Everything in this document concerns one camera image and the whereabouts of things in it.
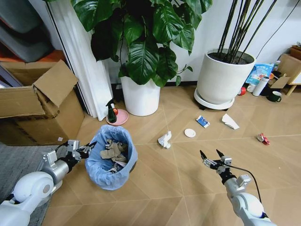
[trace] plant pot saucer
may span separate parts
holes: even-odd
[[[203,100],[200,96],[200,94],[198,93],[198,88],[196,88],[196,90],[194,91],[194,98],[197,102],[199,102],[201,105],[211,108],[211,109],[215,109],[215,110],[224,110],[224,109],[228,109],[230,108],[233,103],[235,98],[233,98],[232,100],[230,100],[229,102],[220,104],[220,105],[215,105],[215,104],[211,104],[205,100]]]
[[[127,111],[123,110],[123,109],[118,109],[118,114],[116,115],[117,117],[117,121],[114,123],[110,123],[108,116],[105,117],[105,120],[107,121],[108,124],[112,125],[112,126],[120,126],[124,123],[126,123],[127,119],[128,119],[128,113]]]

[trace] blue snack package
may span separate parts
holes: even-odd
[[[200,115],[196,121],[204,128],[207,128],[210,125],[210,122],[206,121],[202,115]]]
[[[260,79],[263,77],[269,77],[273,70],[274,64],[255,64],[251,70],[246,83],[258,85]]]

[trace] green mug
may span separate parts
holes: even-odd
[[[281,93],[277,91],[273,91],[271,95],[267,96],[267,99],[272,102],[280,102],[281,101]]]

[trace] blue trash bag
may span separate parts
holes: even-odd
[[[113,167],[114,162],[111,159],[102,159],[100,156],[100,151],[105,150],[105,144],[108,144],[107,139],[128,144],[128,156],[125,154],[128,163],[122,170],[116,173],[107,172]],[[92,149],[89,158],[86,159],[86,169],[91,180],[102,189],[116,190],[121,188],[128,180],[129,173],[138,160],[138,153],[131,135],[121,126],[104,125],[98,130],[91,143],[95,141],[97,143]]]

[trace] pink dish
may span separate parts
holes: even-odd
[[[117,121],[114,123],[109,122],[108,116],[105,117],[105,120],[107,121],[108,124],[110,124],[112,126],[120,126],[120,125],[126,123],[126,121],[128,119],[128,113],[125,110],[118,109],[118,114],[116,115],[116,117],[117,117]]]

